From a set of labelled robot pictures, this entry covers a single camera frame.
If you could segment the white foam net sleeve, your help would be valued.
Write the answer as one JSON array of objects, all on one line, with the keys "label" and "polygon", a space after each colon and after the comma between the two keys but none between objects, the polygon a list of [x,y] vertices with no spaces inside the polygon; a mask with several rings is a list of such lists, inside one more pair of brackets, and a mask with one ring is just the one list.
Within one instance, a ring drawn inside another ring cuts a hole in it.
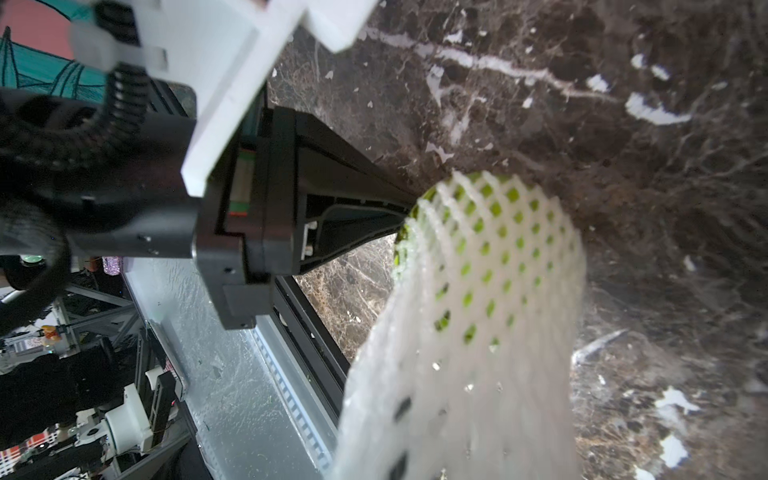
[{"label": "white foam net sleeve", "polygon": [[454,173],[395,243],[349,370],[331,479],[577,479],[570,374],[587,260],[560,201]]}]

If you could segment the green custard apple front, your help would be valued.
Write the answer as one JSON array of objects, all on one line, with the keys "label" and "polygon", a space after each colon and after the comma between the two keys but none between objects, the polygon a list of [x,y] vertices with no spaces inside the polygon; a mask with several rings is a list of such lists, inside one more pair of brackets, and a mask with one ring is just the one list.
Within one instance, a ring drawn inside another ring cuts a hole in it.
[{"label": "green custard apple front", "polygon": [[585,259],[560,199],[518,176],[454,173],[407,217],[394,250],[395,307],[421,343],[496,353],[577,322]]}]

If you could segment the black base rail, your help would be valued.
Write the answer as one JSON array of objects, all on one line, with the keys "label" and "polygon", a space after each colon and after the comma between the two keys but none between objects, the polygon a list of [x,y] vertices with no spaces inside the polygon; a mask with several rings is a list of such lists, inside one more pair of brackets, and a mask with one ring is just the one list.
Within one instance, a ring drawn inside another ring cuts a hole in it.
[{"label": "black base rail", "polygon": [[333,461],[349,361],[290,276],[275,280],[272,310],[252,333],[291,429],[321,479]]}]

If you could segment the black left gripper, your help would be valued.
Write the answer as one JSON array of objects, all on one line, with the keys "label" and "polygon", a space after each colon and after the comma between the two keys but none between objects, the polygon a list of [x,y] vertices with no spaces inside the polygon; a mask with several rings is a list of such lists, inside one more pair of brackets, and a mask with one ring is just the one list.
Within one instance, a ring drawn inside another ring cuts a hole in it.
[{"label": "black left gripper", "polygon": [[260,108],[239,125],[212,170],[193,258],[226,330],[251,329],[273,307],[276,277],[297,272],[303,247],[298,180],[335,203],[306,216],[305,269],[397,232],[416,194],[315,116]]}]

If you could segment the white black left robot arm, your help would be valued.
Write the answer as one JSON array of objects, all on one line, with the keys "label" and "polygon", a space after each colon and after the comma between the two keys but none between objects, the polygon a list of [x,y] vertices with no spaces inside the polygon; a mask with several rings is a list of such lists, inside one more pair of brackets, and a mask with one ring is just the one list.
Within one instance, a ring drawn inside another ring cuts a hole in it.
[{"label": "white black left robot arm", "polygon": [[225,329],[272,310],[279,278],[396,232],[416,196],[316,117],[260,92],[201,196],[181,167],[195,121],[150,112],[122,156],[72,170],[1,165],[1,251],[45,273],[1,306],[1,329],[34,319],[82,257],[191,258]]}]

